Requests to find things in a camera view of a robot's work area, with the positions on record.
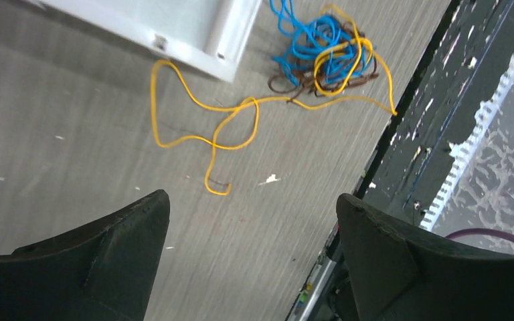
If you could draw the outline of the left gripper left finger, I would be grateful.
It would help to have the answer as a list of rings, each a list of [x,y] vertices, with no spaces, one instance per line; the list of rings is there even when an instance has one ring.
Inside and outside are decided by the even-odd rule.
[[[0,255],[0,320],[142,320],[169,218],[169,196],[159,189]]]

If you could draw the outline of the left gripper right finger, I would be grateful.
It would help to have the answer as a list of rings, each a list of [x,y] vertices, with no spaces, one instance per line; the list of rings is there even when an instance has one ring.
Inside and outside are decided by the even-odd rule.
[[[514,320],[514,255],[438,236],[350,194],[336,213],[360,320]]]

